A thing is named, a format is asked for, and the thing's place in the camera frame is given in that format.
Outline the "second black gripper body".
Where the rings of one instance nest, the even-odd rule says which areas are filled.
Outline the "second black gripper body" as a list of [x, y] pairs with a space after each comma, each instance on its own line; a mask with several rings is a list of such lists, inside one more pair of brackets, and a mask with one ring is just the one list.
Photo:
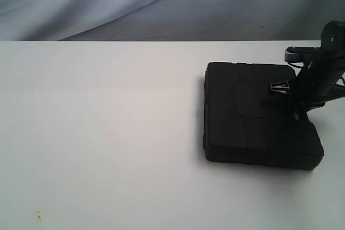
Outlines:
[[344, 85], [337, 82], [344, 74], [344, 51], [327, 52], [320, 49], [290, 80], [290, 99], [306, 111], [321, 108], [328, 101], [344, 97]]

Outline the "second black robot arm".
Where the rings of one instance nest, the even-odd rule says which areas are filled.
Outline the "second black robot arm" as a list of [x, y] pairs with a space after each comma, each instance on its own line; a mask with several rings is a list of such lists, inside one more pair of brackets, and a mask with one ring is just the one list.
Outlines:
[[296, 119], [326, 102], [344, 97], [344, 22], [331, 21], [321, 32], [321, 46], [285, 50], [285, 62], [300, 71], [294, 79], [271, 83], [270, 94], [287, 98]]

